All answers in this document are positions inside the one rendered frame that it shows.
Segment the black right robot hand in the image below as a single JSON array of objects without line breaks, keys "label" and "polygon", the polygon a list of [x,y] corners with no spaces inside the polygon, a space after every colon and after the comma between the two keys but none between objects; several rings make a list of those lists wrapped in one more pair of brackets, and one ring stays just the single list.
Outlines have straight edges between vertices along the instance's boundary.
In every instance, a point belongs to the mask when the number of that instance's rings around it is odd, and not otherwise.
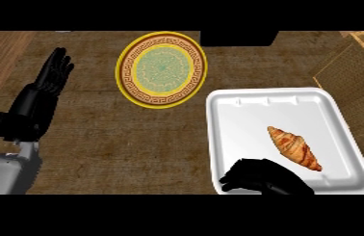
[{"label": "black right robot hand", "polygon": [[263,195],[313,195],[296,174],[268,159],[238,159],[219,182],[224,192],[247,189]]}]

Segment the white tray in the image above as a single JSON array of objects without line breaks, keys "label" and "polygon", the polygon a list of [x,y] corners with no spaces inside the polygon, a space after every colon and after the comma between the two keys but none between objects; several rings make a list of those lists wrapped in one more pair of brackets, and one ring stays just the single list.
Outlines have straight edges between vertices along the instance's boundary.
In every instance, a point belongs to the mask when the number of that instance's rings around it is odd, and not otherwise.
[{"label": "white tray", "polygon": [[[210,175],[234,162],[265,158],[288,169],[318,195],[364,195],[364,156],[331,95],[318,88],[216,90],[206,98]],[[278,153],[272,126],[300,136],[322,167],[309,170]]]}]

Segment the yellow rimmed patterned plate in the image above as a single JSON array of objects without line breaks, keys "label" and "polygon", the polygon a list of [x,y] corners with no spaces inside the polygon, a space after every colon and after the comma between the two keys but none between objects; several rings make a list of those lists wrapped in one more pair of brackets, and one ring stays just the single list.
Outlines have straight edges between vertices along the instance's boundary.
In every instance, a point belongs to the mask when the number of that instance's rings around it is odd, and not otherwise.
[{"label": "yellow rimmed patterned plate", "polygon": [[197,42],[171,31],[138,37],[115,66],[115,81],[126,99],[148,109],[181,105],[196,95],[207,75],[207,59]]}]

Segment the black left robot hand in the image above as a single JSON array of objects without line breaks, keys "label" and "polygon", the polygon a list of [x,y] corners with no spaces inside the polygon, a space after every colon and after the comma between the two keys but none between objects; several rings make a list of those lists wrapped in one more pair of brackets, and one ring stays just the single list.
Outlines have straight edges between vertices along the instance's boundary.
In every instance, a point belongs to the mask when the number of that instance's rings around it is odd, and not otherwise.
[{"label": "black left robot hand", "polygon": [[60,92],[73,63],[57,47],[42,64],[35,81],[25,85],[7,113],[0,112],[0,138],[8,142],[35,142],[45,134]]}]

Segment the golden brown croissant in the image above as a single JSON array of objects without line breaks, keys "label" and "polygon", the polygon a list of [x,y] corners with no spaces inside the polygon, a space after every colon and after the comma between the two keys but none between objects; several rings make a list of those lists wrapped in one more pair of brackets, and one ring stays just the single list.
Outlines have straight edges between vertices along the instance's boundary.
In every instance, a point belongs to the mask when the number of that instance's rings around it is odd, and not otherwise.
[{"label": "golden brown croissant", "polygon": [[272,126],[266,127],[266,132],[280,154],[309,170],[322,171],[303,137]]}]

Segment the tan woven basket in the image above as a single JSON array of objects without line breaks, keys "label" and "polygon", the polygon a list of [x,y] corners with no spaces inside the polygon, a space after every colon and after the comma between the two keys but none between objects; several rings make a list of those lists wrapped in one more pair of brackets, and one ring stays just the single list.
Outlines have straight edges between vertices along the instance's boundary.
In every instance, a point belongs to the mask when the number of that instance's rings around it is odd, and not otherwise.
[{"label": "tan woven basket", "polygon": [[344,36],[312,72],[316,86],[339,102],[364,97],[364,31]]}]

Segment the black box appliance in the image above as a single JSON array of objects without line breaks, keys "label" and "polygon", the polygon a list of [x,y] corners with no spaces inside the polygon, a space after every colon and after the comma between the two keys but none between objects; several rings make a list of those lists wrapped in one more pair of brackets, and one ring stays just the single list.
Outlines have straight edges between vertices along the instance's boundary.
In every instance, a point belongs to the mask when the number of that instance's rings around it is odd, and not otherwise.
[{"label": "black box appliance", "polygon": [[269,46],[277,31],[201,31],[203,46]]}]

